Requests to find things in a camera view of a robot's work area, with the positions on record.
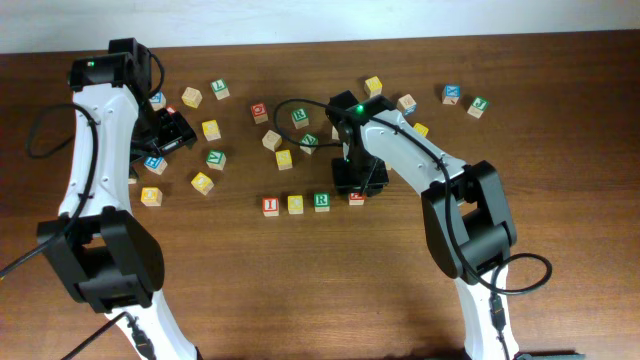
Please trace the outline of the red letter A block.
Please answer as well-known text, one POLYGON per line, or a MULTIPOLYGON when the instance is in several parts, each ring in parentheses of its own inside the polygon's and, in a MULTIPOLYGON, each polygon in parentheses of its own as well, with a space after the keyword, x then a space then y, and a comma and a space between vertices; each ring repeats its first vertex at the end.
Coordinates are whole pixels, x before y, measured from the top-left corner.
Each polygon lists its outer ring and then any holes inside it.
POLYGON ((364 204, 366 197, 359 193, 350 193, 348 201, 350 206, 361 206, 364 204))

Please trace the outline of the green letter R block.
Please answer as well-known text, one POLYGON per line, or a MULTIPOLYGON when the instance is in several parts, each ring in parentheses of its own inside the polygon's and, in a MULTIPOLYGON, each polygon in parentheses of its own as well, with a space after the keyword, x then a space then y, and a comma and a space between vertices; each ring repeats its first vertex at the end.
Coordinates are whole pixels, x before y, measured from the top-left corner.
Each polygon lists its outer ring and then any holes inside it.
POLYGON ((329 212, 330 211, 330 194, 327 192, 315 193, 314 198, 314 210, 316 212, 329 212))

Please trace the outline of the yellow letter C block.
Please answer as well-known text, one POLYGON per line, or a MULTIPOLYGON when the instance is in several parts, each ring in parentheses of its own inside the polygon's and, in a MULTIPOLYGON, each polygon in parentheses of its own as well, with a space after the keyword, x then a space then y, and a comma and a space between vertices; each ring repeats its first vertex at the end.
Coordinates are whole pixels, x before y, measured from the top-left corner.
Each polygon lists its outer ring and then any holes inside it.
POLYGON ((304 197, 302 195, 289 195, 287 197, 287 210, 291 215, 304 213, 304 197))

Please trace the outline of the red letter I block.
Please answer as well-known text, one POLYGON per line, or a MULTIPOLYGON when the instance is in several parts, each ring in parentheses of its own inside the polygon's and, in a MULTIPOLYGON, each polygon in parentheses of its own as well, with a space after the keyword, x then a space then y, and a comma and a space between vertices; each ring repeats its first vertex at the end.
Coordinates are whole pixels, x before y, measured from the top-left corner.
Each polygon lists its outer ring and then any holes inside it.
POLYGON ((279 199, 277 197, 264 197, 262 199, 262 212, 265 217, 275 217, 280 214, 279 199))

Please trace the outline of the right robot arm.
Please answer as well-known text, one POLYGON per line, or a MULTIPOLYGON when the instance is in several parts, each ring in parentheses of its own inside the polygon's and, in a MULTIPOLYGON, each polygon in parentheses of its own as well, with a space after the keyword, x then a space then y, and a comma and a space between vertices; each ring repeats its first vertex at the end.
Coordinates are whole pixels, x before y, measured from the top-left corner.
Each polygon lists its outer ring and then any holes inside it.
POLYGON ((513 358, 519 347, 505 286, 517 235, 495 168, 447 154, 382 95, 360 102, 345 91, 329 100, 325 113, 343 149, 332 162, 337 191, 375 196, 394 168, 420 196, 428 250, 456 285, 467 357, 513 358))

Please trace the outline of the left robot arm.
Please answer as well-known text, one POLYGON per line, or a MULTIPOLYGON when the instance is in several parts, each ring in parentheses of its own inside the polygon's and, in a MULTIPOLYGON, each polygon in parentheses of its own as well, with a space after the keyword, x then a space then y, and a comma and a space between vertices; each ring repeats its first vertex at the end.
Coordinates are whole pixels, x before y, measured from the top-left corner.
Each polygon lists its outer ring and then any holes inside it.
POLYGON ((71 298, 118 325, 140 358, 198 359, 162 292, 161 247, 131 210, 132 164, 197 140, 180 113, 152 107, 157 62, 133 38, 73 62, 71 175, 57 219, 39 223, 37 241, 71 298))

